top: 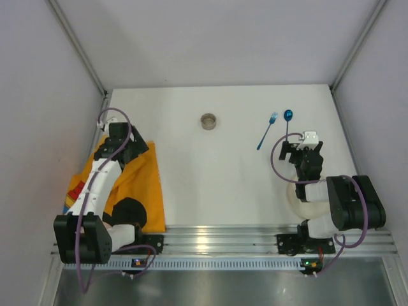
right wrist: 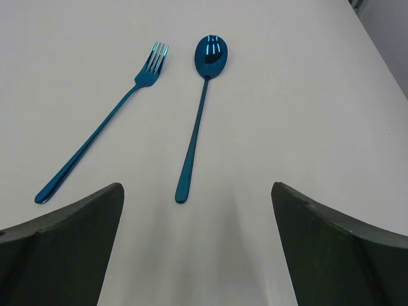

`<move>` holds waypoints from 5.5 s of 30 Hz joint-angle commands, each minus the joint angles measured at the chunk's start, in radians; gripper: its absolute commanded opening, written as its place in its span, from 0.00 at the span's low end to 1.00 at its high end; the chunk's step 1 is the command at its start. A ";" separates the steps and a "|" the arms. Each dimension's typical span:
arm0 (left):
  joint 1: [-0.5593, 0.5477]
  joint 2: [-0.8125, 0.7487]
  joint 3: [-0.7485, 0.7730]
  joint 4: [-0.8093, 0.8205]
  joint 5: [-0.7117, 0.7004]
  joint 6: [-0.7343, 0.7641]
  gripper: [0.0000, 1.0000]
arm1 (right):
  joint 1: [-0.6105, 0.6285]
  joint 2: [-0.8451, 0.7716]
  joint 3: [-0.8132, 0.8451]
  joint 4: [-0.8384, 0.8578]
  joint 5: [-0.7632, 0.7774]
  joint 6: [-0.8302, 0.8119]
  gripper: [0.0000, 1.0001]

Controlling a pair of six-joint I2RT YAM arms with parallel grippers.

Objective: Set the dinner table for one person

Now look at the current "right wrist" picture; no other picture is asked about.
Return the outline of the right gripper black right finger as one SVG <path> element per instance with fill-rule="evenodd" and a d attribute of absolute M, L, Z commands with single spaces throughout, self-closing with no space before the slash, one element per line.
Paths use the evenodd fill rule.
<path fill-rule="evenodd" d="M 276 182 L 271 192 L 298 305 L 407 305 L 407 237 Z"/>

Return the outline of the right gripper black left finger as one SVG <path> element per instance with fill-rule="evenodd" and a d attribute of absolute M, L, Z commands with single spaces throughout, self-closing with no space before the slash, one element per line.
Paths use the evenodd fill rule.
<path fill-rule="evenodd" d="M 113 183 L 1 230 L 1 305 L 97 305 L 124 206 Z"/>

